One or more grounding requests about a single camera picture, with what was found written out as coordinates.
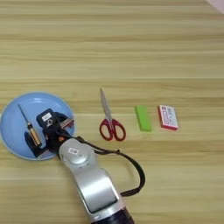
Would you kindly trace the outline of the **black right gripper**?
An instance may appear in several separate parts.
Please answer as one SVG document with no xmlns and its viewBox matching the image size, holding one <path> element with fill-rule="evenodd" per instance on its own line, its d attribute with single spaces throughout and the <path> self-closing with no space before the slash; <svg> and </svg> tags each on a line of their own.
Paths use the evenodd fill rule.
<svg viewBox="0 0 224 224">
<path fill-rule="evenodd" d="M 60 146 L 72 137 L 67 128 L 74 125 L 74 119 L 59 112 L 43 112 L 37 116 L 37 122 L 45 137 L 45 147 L 37 146 L 31 135 L 26 131 L 24 139 L 28 147 L 36 158 L 47 151 L 58 155 Z"/>
</svg>

